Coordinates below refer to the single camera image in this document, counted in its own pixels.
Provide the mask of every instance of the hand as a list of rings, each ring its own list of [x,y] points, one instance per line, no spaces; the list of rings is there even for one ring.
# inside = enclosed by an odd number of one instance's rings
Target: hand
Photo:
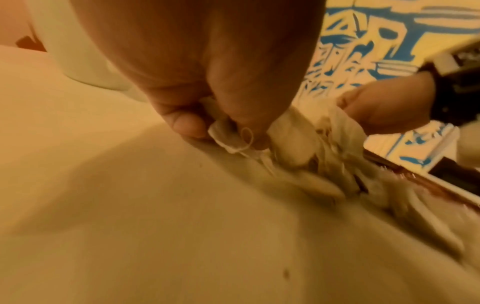
[[[342,94],[337,104],[370,134],[403,133],[430,121],[435,83],[429,72],[381,80]]]
[[[239,129],[265,134],[300,86],[325,8],[318,0],[71,2],[172,129],[196,138],[211,122],[198,100],[210,95]]]

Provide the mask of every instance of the table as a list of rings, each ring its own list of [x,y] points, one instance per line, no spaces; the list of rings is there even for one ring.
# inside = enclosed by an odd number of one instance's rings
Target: table
[[[480,278],[354,203],[172,133],[0,47],[1,303],[478,303]]]

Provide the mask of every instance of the beige surface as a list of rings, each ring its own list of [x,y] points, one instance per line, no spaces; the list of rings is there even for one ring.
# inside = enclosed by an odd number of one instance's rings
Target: beige surface
[[[147,104],[0,48],[0,303],[479,303],[382,215],[322,207]]]

